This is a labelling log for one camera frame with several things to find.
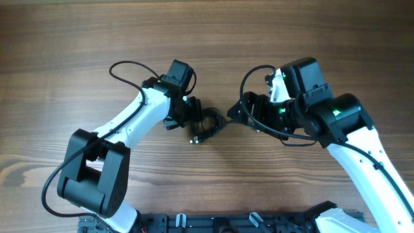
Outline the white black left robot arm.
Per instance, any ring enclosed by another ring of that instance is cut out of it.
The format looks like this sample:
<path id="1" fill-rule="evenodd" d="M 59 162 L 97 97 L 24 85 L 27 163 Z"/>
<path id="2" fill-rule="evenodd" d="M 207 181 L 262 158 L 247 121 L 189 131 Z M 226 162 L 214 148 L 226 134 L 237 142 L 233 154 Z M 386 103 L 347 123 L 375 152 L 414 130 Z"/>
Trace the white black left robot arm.
<path id="1" fill-rule="evenodd" d="M 174 60 L 166 74 L 143 81 L 138 96 L 110 122 L 75 131 L 58 167 L 57 194 L 110 232 L 133 231 L 139 213 L 124 199 L 131 152 L 158 122 L 171 130 L 201 121 L 201 104 L 190 96 L 196 80 L 187 63 Z"/>

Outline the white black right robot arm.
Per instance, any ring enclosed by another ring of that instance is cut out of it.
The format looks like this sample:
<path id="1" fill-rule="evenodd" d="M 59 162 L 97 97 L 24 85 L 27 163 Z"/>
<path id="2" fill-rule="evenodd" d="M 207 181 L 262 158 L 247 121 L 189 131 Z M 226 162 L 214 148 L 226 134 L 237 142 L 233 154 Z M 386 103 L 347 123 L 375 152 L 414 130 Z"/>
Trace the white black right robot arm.
<path id="1" fill-rule="evenodd" d="M 313 57 L 301 58 L 265 76 L 267 94 L 240 90 L 227 115 L 279 140 L 296 136 L 329 151 L 347 172 L 376 227 L 348 216 L 326 202 L 309 210 L 305 230 L 317 232 L 412 232 L 413 194 L 380 141 L 372 118 L 352 94 L 332 95 Z"/>

